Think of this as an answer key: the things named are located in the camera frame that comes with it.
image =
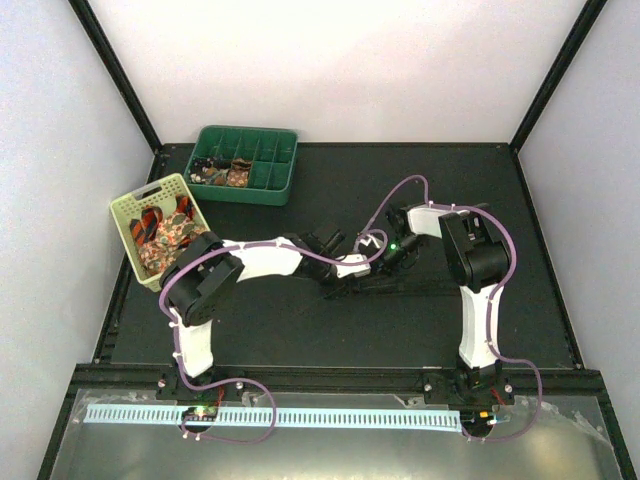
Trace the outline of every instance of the transparent acrylic panel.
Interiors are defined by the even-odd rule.
[[[419,398],[393,395],[278,394],[276,400],[282,407],[425,408]],[[171,404],[155,401],[150,392],[81,392],[54,479],[621,478],[592,397],[545,397],[535,427],[503,444],[431,431],[282,428],[260,445],[233,446],[184,440],[174,426],[84,424],[88,402]],[[266,406],[264,398],[247,394],[242,403]],[[491,436],[521,429],[534,408],[534,399],[517,397],[508,408],[511,421]],[[215,430],[237,439],[260,434],[254,428]]]

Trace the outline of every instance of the light blue cable tray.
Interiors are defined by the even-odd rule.
[[[180,425],[190,407],[173,405],[92,404],[85,423]],[[187,425],[268,427],[271,408],[220,407],[214,421],[193,420]],[[279,408],[277,427],[379,430],[435,430],[460,433],[460,412],[448,410],[367,410],[338,408]]]

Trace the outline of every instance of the white wall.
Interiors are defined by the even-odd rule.
[[[585,0],[92,0],[158,134],[510,141]]]
[[[640,471],[640,3],[608,2],[521,153],[587,366]]]
[[[0,44],[0,468],[28,479],[122,260],[109,201],[152,154],[67,2],[4,2]]]

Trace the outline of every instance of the fabric scraps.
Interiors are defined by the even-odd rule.
[[[189,169],[191,183],[244,188],[249,184],[251,160],[196,157]]]
[[[140,263],[150,276],[163,273],[206,229],[193,221],[195,208],[187,195],[176,195],[176,209],[166,219],[160,207],[147,207],[129,230],[138,246]]]

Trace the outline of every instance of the black table surface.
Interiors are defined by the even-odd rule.
[[[169,154],[162,175],[181,173],[192,148],[165,146]],[[502,353],[529,358],[541,368],[573,368],[561,306],[506,145],[301,144],[286,206],[198,205],[222,238],[271,239],[331,221],[349,244],[387,192],[417,173],[429,179],[436,203],[489,203],[513,236],[518,268],[500,303]],[[419,203],[422,198],[422,187],[409,184],[394,200]],[[377,225],[385,222],[383,217]],[[418,263],[404,275],[454,286],[438,240],[423,247]],[[157,302],[158,294],[135,278],[129,283],[112,363],[171,361],[171,331]],[[425,292],[324,300],[311,280],[263,277],[238,284],[218,310],[213,353],[221,365],[447,367],[455,364],[461,318],[459,296]]]

